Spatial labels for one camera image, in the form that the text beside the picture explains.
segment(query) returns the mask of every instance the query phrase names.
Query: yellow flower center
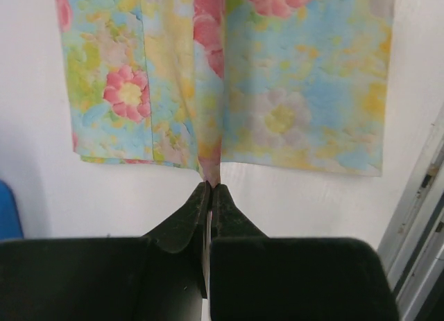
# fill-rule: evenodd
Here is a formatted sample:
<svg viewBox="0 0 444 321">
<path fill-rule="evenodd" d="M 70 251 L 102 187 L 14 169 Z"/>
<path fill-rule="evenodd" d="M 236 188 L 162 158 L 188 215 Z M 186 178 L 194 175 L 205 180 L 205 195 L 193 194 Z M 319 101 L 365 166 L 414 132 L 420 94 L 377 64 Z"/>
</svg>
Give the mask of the yellow flower center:
<svg viewBox="0 0 444 321">
<path fill-rule="evenodd" d="M 137 106 L 142 100 L 142 91 L 136 84 L 125 83 L 119 90 L 119 98 L 126 104 Z"/>
<path fill-rule="evenodd" d="M 294 125 L 296 113 L 290 108 L 280 104 L 265 116 L 265 125 L 271 132 L 284 134 Z"/>
</svg>

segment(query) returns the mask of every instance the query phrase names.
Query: floral cloth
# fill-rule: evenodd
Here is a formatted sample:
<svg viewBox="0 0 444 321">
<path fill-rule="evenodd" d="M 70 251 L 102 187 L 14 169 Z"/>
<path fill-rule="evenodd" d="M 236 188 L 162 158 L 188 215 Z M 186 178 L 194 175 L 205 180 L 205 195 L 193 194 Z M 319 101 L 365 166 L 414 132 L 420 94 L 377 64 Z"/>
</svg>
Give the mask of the floral cloth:
<svg viewBox="0 0 444 321">
<path fill-rule="evenodd" d="M 394 0 L 55 0 L 74 150 L 379 175 Z"/>
</svg>

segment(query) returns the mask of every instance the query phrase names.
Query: colorful floral fabric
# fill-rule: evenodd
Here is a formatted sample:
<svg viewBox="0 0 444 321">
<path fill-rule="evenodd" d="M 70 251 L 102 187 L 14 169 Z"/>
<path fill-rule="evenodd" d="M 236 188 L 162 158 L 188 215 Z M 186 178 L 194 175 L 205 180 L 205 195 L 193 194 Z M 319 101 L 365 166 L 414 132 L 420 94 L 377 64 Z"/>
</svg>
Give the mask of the colorful floral fabric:
<svg viewBox="0 0 444 321">
<path fill-rule="evenodd" d="M 55 0 L 74 150 L 379 175 L 394 0 Z"/>
</svg>

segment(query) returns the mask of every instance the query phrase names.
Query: fabric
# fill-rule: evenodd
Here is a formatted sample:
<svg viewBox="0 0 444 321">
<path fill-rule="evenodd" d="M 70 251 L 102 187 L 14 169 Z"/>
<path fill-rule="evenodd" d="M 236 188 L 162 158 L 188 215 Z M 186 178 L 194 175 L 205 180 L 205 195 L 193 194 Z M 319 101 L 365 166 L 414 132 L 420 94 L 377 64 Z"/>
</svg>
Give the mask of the fabric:
<svg viewBox="0 0 444 321">
<path fill-rule="evenodd" d="M 87 162 L 379 175 L 394 0 L 56 0 Z"/>
</svg>

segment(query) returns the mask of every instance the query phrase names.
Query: blue object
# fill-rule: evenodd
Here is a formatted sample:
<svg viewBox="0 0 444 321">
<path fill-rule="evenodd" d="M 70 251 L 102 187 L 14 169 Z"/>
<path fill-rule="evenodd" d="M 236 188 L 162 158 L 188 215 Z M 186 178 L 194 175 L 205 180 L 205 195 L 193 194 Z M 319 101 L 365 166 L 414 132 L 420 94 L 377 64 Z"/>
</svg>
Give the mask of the blue object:
<svg viewBox="0 0 444 321">
<path fill-rule="evenodd" d="M 9 187 L 0 181 L 0 240 L 23 238 L 14 195 Z"/>
</svg>

